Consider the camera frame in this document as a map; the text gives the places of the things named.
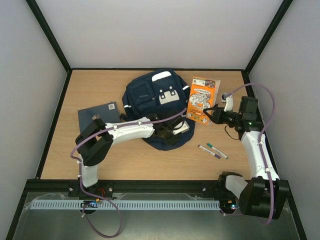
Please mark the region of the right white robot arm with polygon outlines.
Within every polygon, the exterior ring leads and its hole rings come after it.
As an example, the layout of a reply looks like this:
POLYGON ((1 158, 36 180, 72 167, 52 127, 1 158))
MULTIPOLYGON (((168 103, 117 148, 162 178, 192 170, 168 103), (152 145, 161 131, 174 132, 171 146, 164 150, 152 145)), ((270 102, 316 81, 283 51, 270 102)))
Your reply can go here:
POLYGON ((213 123, 225 124, 238 133, 249 162, 250 181, 239 173, 224 171, 219 176, 218 191, 224 196, 233 193, 243 215, 266 218, 269 223, 280 217, 290 188, 273 167, 264 125, 257 120, 257 108, 257 98, 243 96, 238 111, 234 112, 233 98, 227 96, 224 107, 215 105, 203 112, 213 123))

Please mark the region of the orange illustrated paperback book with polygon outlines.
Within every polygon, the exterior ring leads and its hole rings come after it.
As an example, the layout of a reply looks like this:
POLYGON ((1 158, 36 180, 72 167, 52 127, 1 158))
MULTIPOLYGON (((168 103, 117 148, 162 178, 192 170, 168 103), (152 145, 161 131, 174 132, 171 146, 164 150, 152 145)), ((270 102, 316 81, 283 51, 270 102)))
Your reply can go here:
POLYGON ((204 109, 212 108, 215 105, 220 82, 218 79, 193 77, 186 111, 188 119, 204 125, 211 124, 204 109))

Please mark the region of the black aluminium frame rail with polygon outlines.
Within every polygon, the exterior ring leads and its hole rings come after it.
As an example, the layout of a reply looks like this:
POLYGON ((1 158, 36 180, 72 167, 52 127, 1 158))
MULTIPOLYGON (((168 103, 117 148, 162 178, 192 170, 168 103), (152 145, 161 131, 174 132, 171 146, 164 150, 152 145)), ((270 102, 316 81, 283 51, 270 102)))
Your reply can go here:
MULTIPOLYGON (((89 193, 102 189, 104 196, 113 193, 186 193, 213 196, 228 192, 219 180, 99 180, 86 187, 89 193)), ((25 187, 28 192, 69 192, 72 196, 80 194, 78 179, 28 179, 25 187)))

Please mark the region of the green marker pen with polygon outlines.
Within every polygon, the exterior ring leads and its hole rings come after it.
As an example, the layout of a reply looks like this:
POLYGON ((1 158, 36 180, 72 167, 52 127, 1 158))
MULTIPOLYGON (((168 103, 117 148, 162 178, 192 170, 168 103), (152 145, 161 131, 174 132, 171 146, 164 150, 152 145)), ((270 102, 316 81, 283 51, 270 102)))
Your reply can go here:
POLYGON ((223 158, 228 159, 228 156, 226 154, 224 154, 222 151, 220 151, 219 149, 217 149, 216 147, 214 147, 212 144, 207 143, 206 144, 208 147, 210 147, 211 149, 213 149, 214 151, 216 151, 218 154, 220 154, 223 158))

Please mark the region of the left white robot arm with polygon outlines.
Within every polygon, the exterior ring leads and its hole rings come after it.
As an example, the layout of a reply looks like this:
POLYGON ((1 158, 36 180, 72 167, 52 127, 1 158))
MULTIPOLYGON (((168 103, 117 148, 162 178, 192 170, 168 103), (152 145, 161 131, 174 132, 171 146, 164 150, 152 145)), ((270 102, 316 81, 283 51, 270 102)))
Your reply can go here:
POLYGON ((134 140, 159 138, 169 145, 176 142, 180 133, 188 131, 183 120, 187 109, 167 117, 156 114, 122 123, 104 123, 95 119, 76 139, 76 146, 70 153, 79 164, 79 182, 82 188, 89 188, 98 182, 99 164, 106 158, 110 148, 116 144, 134 140))

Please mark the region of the navy blue student backpack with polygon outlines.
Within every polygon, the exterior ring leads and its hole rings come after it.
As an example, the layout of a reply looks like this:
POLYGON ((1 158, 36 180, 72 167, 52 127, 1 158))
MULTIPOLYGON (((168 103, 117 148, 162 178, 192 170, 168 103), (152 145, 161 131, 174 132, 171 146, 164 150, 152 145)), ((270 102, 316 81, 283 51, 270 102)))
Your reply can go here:
MULTIPOLYGON (((133 79, 122 96, 125 114, 120 119, 126 122, 142 117, 157 115, 168 118, 188 107, 190 86, 172 69, 159 69, 133 79)), ((181 133, 180 140, 171 146, 155 137, 143 140, 160 151, 170 151, 182 147, 194 135, 196 123, 182 115, 189 130, 181 133)))

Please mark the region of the dark blue hardcover book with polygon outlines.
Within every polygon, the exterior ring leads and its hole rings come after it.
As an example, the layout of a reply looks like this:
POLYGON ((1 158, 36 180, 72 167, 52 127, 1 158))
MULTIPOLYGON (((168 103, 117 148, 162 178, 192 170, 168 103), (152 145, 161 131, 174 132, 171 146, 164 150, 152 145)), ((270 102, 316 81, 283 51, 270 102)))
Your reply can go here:
POLYGON ((116 102, 109 102, 77 111, 79 131, 82 132, 94 120, 99 117, 104 123, 120 123, 120 114, 116 102))

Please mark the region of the purple marker pen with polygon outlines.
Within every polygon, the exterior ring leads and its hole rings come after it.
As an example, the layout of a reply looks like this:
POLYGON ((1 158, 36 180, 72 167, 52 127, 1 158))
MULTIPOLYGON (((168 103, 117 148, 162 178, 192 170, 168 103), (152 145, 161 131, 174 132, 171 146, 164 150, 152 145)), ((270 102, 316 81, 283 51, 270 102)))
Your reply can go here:
POLYGON ((219 156, 218 154, 214 153, 213 151, 205 148, 204 146, 202 146, 202 145, 200 145, 200 144, 198 145, 198 147, 199 147, 200 149, 202 149, 203 151, 209 153, 210 155, 214 156, 214 157, 217 158, 217 159, 220 159, 220 158, 221 158, 221 156, 219 156))

